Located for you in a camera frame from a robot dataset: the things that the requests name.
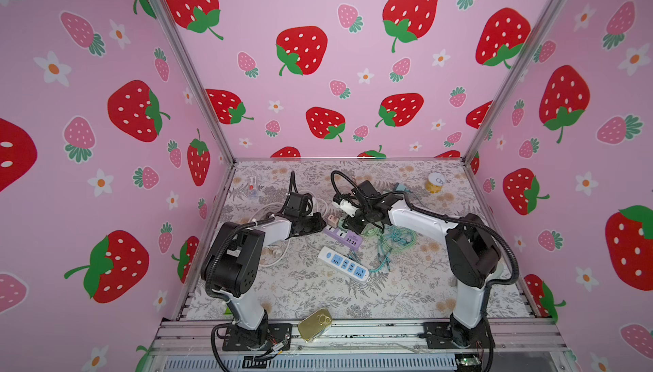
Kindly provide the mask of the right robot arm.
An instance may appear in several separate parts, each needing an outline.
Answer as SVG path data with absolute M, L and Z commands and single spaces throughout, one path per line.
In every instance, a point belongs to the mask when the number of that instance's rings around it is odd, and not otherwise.
M 478 215 L 438 214 L 415 205 L 404 191 L 379 193 L 369 181 L 358 185 L 341 171 L 332 171 L 330 180 L 333 203 L 346 214 L 345 226 L 351 231 L 393 226 L 444 240 L 457 279 L 457 303 L 447 333 L 439 338 L 461 349 L 485 349 L 482 365 L 489 371 L 496 347 L 487 317 L 491 289 L 513 285 L 520 276 L 515 253 L 504 238 Z

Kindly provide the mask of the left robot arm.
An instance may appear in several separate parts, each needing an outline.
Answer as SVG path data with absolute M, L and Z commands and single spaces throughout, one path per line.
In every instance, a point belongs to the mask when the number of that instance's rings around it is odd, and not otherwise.
M 272 324 L 251 288 L 265 246 L 319 233 L 327 226 L 313 205 L 311 194 L 299 192 L 292 172 L 287 198 L 277 212 L 245 224 L 226 222 L 215 236 L 200 276 L 206 295 L 226 303 L 233 316 L 231 322 L 216 324 L 211 331 L 212 353 L 221 370 L 228 367 L 219 354 L 218 339 L 225 351 L 260 351 L 249 358 L 255 365 L 264 365 L 289 349 L 292 324 Z

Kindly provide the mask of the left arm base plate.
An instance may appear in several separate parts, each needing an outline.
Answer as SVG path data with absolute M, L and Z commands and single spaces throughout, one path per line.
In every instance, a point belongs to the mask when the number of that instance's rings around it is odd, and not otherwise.
M 257 330 L 231 325 L 222 338 L 224 352 L 287 351 L 292 342 L 292 324 L 263 323 Z

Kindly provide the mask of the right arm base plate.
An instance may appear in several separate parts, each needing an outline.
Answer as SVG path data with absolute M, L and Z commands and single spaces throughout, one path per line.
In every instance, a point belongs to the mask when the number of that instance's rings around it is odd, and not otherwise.
M 418 335 L 425 339 L 429 349 L 494 349 L 491 331 L 481 322 L 473 329 L 450 322 L 426 322 Z

